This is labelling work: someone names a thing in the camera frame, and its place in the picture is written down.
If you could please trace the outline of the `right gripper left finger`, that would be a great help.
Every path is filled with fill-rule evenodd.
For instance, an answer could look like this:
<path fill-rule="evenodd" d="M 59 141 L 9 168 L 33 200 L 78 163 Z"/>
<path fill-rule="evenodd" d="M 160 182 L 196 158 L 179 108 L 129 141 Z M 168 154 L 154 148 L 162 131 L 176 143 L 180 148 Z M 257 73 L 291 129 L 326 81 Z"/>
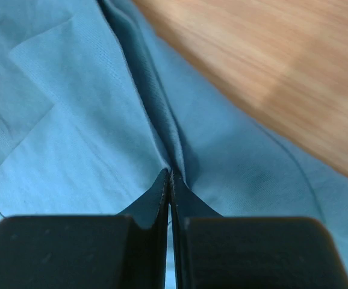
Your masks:
<path fill-rule="evenodd" d="M 163 288 L 169 173 L 116 215 L 0 221 L 0 288 Z"/>

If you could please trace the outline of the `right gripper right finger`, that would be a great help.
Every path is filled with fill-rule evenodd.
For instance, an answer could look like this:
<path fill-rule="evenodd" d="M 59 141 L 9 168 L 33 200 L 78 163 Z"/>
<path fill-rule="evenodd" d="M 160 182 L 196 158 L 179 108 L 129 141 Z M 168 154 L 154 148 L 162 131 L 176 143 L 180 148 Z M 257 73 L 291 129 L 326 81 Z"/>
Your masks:
<path fill-rule="evenodd" d="M 178 288 L 348 288 L 325 227 L 309 217 L 224 217 L 170 176 Z"/>

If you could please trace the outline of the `grey-blue t shirt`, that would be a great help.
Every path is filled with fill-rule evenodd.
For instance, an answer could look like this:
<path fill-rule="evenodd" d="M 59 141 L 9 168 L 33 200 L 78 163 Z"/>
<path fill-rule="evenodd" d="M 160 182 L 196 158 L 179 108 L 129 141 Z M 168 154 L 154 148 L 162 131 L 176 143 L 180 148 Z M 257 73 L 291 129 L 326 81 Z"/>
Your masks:
<path fill-rule="evenodd" d="M 0 221 L 118 213 L 178 169 L 225 216 L 309 216 L 348 272 L 348 178 L 236 108 L 130 1 L 0 1 Z"/>

